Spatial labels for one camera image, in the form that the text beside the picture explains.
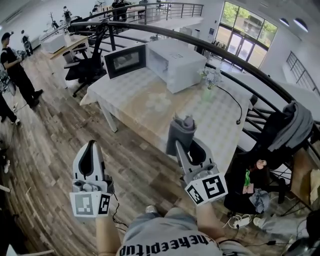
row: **window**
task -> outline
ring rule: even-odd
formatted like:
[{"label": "window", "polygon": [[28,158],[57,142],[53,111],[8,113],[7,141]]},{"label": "window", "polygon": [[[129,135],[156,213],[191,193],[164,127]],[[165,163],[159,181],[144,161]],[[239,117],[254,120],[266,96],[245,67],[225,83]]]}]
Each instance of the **window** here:
[{"label": "window", "polygon": [[259,45],[255,45],[248,62],[258,69],[262,61],[264,60],[266,54],[267,51],[265,49],[263,49]]},{"label": "window", "polygon": [[273,39],[275,38],[277,27],[265,20],[258,41],[265,46],[270,47]]},{"label": "window", "polygon": [[220,24],[225,29],[233,28],[238,34],[243,32],[268,48],[278,29],[264,18],[230,2],[224,2]]},{"label": "window", "polygon": [[229,2],[224,2],[222,17],[221,17],[221,23],[226,24],[230,27],[234,26],[237,12],[238,12],[238,6]]},{"label": "window", "polygon": [[229,42],[230,35],[231,31],[229,29],[219,26],[215,39],[223,44],[227,44]]},{"label": "window", "polygon": [[257,39],[263,23],[263,18],[240,7],[234,28],[246,33],[254,39]]}]

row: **gray t-shirt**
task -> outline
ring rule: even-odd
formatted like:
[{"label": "gray t-shirt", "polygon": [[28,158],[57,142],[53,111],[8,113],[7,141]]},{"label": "gray t-shirt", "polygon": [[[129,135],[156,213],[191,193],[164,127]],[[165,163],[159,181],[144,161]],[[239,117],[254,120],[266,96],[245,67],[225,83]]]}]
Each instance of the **gray t-shirt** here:
[{"label": "gray t-shirt", "polygon": [[217,244],[195,224],[172,218],[154,218],[130,228],[117,256],[254,256],[240,243]]}]

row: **small plant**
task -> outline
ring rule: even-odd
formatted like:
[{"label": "small plant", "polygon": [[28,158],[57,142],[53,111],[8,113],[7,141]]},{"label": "small plant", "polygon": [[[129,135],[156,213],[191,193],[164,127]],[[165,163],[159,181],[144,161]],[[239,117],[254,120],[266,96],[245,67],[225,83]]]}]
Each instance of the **small plant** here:
[{"label": "small plant", "polygon": [[211,90],[221,80],[219,69],[212,71],[211,68],[203,68],[200,69],[198,73],[200,74],[201,78],[205,80],[209,90]]}]

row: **white box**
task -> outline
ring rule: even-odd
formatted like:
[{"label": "white box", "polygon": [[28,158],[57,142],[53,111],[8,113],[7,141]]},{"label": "white box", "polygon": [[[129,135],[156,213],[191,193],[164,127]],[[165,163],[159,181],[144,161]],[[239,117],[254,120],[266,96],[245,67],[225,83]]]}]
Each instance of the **white box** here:
[{"label": "white box", "polygon": [[64,34],[54,34],[41,42],[44,50],[50,54],[54,54],[67,45]]},{"label": "white box", "polygon": [[199,83],[198,71],[206,62],[206,57],[175,39],[147,43],[146,66],[166,82],[173,94]]}]

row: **flower vase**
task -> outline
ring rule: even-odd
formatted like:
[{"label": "flower vase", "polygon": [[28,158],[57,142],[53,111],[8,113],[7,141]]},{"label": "flower vase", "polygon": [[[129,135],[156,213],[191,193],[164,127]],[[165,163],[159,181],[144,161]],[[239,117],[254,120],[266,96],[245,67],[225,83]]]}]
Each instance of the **flower vase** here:
[{"label": "flower vase", "polygon": [[213,85],[206,86],[202,94],[202,100],[205,102],[211,102],[213,97],[214,97],[214,86]]}]

